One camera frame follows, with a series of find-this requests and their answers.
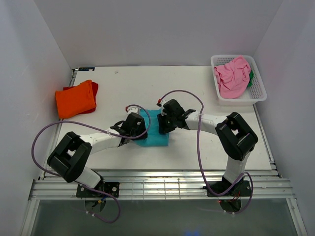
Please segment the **turquoise t shirt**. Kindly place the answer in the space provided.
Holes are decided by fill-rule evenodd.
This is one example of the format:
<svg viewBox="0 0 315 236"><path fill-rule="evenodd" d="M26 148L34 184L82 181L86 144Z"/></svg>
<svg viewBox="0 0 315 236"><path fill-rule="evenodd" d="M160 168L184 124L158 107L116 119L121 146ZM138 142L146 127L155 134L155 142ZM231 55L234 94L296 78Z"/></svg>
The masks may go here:
<svg viewBox="0 0 315 236"><path fill-rule="evenodd" d="M141 147L166 147L169 145L169 134L159 133L158 114L160 110L147 110L151 118L151 126L145 139L133 140Z"/></svg>

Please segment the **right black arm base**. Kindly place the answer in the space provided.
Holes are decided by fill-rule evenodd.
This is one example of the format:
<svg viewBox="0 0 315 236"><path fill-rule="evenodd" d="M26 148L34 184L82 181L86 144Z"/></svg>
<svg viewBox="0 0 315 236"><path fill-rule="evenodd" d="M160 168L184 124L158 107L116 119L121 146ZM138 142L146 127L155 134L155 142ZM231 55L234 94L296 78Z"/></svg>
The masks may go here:
<svg viewBox="0 0 315 236"><path fill-rule="evenodd" d="M215 193L224 192L231 184L223 181L210 181L209 186ZM252 188L250 182L247 180L241 180L236 183L226 194L225 197L249 197L251 195Z"/></svg>

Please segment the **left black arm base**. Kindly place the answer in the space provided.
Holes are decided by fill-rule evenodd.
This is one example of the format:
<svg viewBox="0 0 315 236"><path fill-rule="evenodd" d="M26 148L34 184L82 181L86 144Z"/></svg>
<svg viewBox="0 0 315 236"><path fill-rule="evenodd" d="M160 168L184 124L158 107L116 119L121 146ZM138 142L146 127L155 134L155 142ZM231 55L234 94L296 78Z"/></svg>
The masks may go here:
<svg viewBox="0 0 315 236"><path fill-rule="evenodd" d="M114 196L115 198L117 198L119 197L120 183L119 182L100 182L96 186L96 190L106 192ZM105 195L89 190L81 185L78 185L77 190L76 190L76 197L77 198L102 198L102 197L105 197Z"/></svg>

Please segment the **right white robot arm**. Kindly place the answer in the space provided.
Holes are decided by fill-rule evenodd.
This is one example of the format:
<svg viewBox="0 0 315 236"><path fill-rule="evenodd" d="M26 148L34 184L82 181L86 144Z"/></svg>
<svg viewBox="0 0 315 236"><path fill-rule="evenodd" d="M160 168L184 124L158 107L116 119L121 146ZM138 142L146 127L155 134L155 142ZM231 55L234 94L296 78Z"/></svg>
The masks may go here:
<svg viewBox="0 0 315 236"><path fill-rule="evenodd" d="M232 112L227 116L202 114L194 109L185 111L177 100L159 100L161 113L157 115L159 133L166 134L177 128L197 131L197 158L199 168L208 192L214 196L234 195L240 190L245 174L247 159L253 151L258 137L243 117ZM200 132L218 136L228 156L226 170L222 180L210 185L206 180L200 155Z"/></svg>

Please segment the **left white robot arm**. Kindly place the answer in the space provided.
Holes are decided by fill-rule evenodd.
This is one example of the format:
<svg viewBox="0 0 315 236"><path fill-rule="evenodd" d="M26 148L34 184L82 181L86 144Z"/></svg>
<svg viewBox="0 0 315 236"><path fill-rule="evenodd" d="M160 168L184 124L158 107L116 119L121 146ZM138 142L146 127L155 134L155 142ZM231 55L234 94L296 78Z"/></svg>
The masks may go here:
<svg viewBox="0 0 315 236"><path fill-rule="evenodd" d="M47 160L47 164L66 182L77 182L87 186L93 196L104 192L102 177L86 166L90 155L108 149L118 148L130 142L132 137L147 138L145 119L130 112L126 120L119 121L105 133L77 135L67 132Z"/></svg>

